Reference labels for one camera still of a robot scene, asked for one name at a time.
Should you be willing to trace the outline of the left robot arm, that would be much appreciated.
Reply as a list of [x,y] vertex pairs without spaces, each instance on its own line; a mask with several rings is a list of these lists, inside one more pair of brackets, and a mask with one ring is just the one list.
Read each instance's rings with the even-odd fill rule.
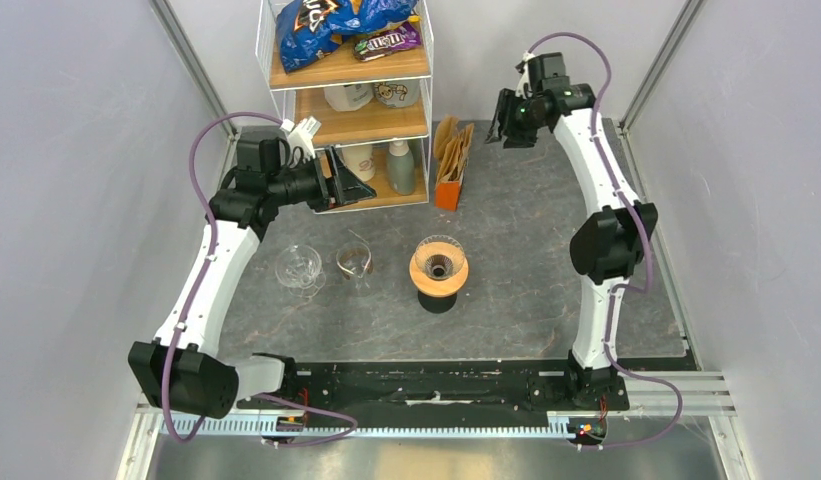
[[149,404],[172,413],[221,419],[257,394],[276,408],[293,405],[300,383],[292,358],[254,354],[218,360],[223,323],[250,259],[281,208],[300,203],[321,213],[375,198],[334,147],[306,157],[281,134],[245,135],[234,166],[207,204],[198,254],[169,317],[153,339],[135,342],[128,365]]

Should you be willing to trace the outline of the black coffee server pot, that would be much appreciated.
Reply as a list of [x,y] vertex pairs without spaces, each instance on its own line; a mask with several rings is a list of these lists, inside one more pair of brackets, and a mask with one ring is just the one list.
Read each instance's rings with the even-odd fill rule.
[[436,297],[428,295],[422,291],[417,292],[419,304],[426,311],[433,314],[442,314],[452,309],[457,301],[457,294]]

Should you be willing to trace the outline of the clear ribbed glass dripper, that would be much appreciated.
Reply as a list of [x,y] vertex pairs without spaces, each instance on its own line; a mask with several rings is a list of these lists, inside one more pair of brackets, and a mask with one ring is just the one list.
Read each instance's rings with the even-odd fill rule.
[[413,262],[428,278],[442,281],[456,276],[463,269],[466,254],[460,242],[453,237],[431,235],[417,245]]

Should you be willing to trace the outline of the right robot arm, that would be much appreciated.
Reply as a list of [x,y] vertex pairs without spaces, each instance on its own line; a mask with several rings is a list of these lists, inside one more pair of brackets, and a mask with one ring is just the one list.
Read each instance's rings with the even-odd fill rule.
[[561,379],[536,388],[548,401],[575,409],[627,407],[615,366],[618,317],[636,267],[649,262],[657,208],[640,201],[609,147],[587,84],[570,81],[562,54],[527,52],[514,89],[500,91],[487,140],[531,148],[547,128],[562,146],[580,186],[587,218],[570,240],[581,278],[578,331]]

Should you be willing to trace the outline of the round wooden dripper stand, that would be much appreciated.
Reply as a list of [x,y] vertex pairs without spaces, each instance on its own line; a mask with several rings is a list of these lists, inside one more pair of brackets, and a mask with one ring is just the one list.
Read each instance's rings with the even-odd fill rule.
[[465,262],[455,275],[444,280],[435,280],[429,277],[418,265],[415,257],[412,257],[409,262],[410,278],[416,289],[424,295],[435,298],[445,298],[457,294],[466,284],[469,271],[469,264]]

